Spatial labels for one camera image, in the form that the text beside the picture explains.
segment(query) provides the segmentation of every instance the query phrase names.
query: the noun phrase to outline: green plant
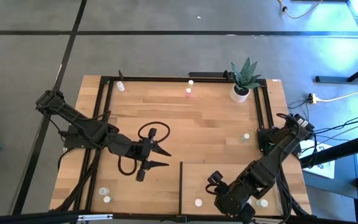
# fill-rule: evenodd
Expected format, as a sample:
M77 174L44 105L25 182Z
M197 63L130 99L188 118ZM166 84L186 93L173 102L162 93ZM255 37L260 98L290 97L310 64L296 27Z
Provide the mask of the green plant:
M237 71L236 66L231 63L231 68L234 72L234 82L236 83L236 87L238 90L246 90L246 89L253 89L259 87L259 83L256 82L256 79L261 75L254 75L255 68L258 62L251 64L249 58L247 58L246 62L242 66L240 72Z

